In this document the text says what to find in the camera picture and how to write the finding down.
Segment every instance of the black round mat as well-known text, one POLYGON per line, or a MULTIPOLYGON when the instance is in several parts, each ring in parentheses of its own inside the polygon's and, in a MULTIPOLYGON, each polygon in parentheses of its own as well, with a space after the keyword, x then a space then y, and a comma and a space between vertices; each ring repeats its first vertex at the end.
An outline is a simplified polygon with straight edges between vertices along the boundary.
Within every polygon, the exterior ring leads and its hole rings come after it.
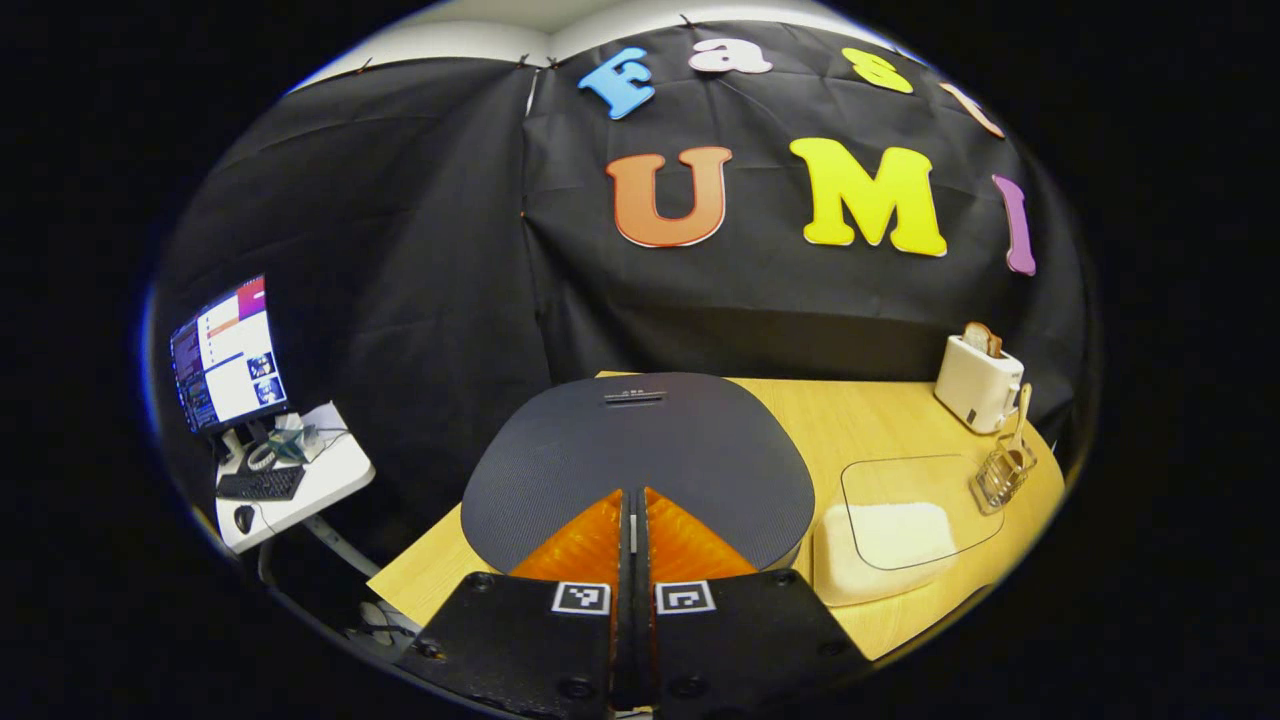
POLYGON ((809 470, 782 425, 723 378, 657 373, 577 380, 526 402, 462 496, 462 532, 509 573, 617 488, 652 487, 756 569, 788 560, 813 519, 809 470))

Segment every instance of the orange letter u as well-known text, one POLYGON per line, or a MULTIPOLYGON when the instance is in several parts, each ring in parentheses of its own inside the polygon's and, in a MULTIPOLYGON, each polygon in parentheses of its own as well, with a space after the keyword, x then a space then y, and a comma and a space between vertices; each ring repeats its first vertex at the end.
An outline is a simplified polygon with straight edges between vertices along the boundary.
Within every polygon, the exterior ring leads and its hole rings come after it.
POLYGON ((618 232, 645 247, 677 247, 701 242, 724 222, 724 163, 727 147, 690 147, 680 161, 694 172, 694 209, 678 220, 658 214, 655 173, 667 164, 662 155, 631 155, 609 163, 613 178, 613 219, 618 232))

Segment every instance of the black fabric backdrop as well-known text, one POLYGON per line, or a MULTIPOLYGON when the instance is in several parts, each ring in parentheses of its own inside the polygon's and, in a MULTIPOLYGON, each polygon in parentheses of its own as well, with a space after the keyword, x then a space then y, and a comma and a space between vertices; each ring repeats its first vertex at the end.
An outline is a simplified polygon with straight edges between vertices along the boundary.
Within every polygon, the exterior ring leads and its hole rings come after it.
POLYGON ((605 369, 931 380, 945 337, 979 319, 1027 365, 1032 420, 1052 439, 1085 351, 1074 219, 1016 128, 984 109, 1009 136, 995 138, 943 79, 845 36, 705 23, 540 72, 433 59, 289 94, 218 163, 159 264, 152 373, 165 459, 211 514, 209 448, 182 421, 166 341, 261 272, 291 401, 334 400, 420 530, 461 498, 522 402, 605 369), (773 70, 699 77, 692 45, 714 37, 758 44, 773 70), (632 45, 649 53, 657 95, 609 120, 576 85, 632 45), (842 47, 887 56, 915 92, 863 82, 842 47), (927 155, 947 255, 873 247, 860 232, 845 247, 806 242, 809 177, 788 149, 800 137, 841 142, 872 174, 890 146, 927 155), (719 231, 677 249, 623 238, 604 167, 663 155, 658 209, 677 218, 692 195, 676 155, 704 145, 733 151, 719 231), (1027 193, 1034 277, 1005 266, 992 173, 1027 193))

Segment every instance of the keyboard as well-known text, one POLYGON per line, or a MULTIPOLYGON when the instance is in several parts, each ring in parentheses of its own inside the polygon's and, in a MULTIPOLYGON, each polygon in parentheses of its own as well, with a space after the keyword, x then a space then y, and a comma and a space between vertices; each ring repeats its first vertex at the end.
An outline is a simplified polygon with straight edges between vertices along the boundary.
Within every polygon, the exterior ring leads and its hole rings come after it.
POLYGON ((293 500, 303 473, 302 465, 261 473, 229 473, 218 482, 215 495, 224 500, 293 500))

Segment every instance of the bread slice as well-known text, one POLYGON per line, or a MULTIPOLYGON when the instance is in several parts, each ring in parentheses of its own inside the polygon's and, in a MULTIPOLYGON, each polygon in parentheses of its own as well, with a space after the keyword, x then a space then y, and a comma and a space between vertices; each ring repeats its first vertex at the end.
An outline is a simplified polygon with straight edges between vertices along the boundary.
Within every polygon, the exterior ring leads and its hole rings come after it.
POLYGON ((969 347, 979 352, 984 352, 991 357, 1000 357, 1001 340, 1000 336, 991 332, 991 328, 982 323, 969 323, 964 327, 964 336, 961 340, 969 347))

